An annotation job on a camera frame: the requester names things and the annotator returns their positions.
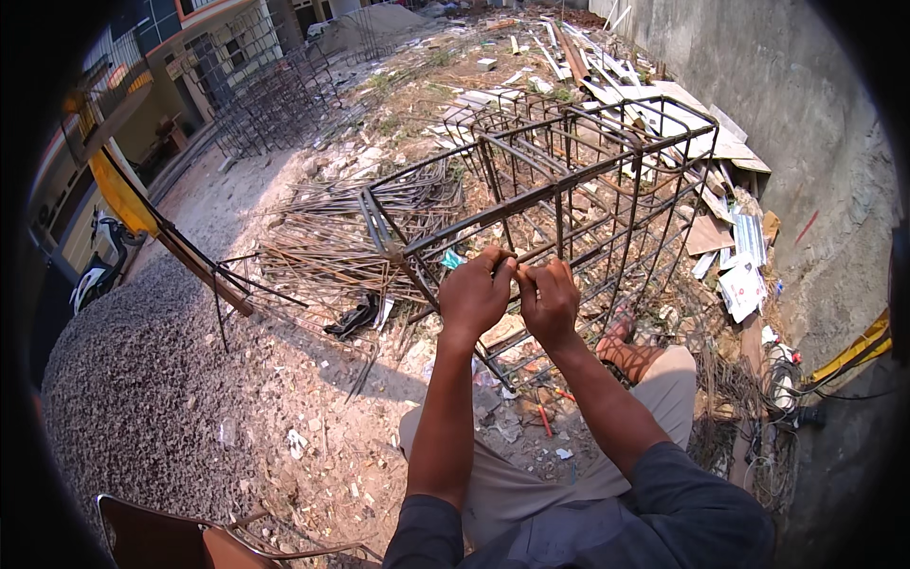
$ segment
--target motorcycle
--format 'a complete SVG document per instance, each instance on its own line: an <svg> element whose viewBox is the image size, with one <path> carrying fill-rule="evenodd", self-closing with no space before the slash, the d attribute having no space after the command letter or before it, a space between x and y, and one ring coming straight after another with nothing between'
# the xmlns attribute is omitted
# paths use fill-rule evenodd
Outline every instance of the motorcycle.
<svg viewBox="0 0 910 569"><path fill-rule="evenodd" d="M95 246L95 239L99 231L116 251L116 261L113 265L110 265L101 260L97 251L92 253L86 269L82 271L82 275L79 277L79 283L69 296L69 302L73 305L74 315L114 288L116 278L120 275L120 270L126 263L126 245L133 247L142 245L147 237L145 231L140 231L138 235L133 235L119 219L107 215L103 209L99 210L95 206L95 210L92 212L92 235L90 239L92 247Z"/></svg>

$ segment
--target dark blue shirt sleeve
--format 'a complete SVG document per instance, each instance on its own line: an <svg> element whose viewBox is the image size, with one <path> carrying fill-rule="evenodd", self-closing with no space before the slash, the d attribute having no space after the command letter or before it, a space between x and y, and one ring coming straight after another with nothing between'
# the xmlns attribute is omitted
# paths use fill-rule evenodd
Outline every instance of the dark blue shirt sleeve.
<svg viewBox="0 0 910 569"><path fill-rule="evenodd" d="M382 566L436 569L454 567L463 557L461 515L455 506L434 496L405 498Z"/></svg>
<svg viewBox="0 0 910 569"><path fill-rule="evenodd" d="M770 566L771 517L745 490L705 472L672 442L659 442L632 469L642 521L682 567Z"/></svg>

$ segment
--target red mark on wall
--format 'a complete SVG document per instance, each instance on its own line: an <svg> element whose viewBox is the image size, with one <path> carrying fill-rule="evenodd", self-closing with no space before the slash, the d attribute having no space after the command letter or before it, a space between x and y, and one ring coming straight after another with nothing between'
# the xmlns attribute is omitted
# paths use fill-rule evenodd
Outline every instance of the red mark on wall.
<svg viewBox="0 0 910 569"><path fill-rule="evenodd" d="M818 209L815 211L814 214L812 214L812 218L809 219L809 223L806 223L803 230L800 231L799 237L796 238L794 245L799 243L799 240L803 238L803 235L805 235L805 232L809 230L809 228L812 226L813 223L815 223L815 218L817 218L817 217L818 217Z"/></svg>

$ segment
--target black cloth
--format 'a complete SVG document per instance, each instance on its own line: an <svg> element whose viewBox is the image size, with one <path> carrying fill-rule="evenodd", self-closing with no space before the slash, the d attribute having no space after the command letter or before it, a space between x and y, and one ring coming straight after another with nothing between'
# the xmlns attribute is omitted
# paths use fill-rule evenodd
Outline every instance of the black cloth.
<svg viewBox="0 0 910 569"><path fill-rule="evenodd" d="M765 567L774 548L768 513L743 489L709 474L672 442L632 469L620 498L554 506L464 557L450 503L409 496L383 567Z"/></svg>

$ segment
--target gravel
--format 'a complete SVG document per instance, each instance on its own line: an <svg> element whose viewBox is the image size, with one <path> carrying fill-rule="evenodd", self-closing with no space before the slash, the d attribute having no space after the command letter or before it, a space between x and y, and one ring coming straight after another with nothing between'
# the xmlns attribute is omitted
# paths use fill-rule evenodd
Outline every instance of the gravel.
<svg viewBox="0 0 910 569"><path fill-rule="evenodd" d="M68 324L45 369L43 413L63 478L96 531L98 493L217 523L252 511L240 485L256 472L239 422L250 405L238 345L250 336L245 321L231 319L238 347L225 354L211 291L165 255ZM234 446L217 441L225 418L237 427Z"/></svg>

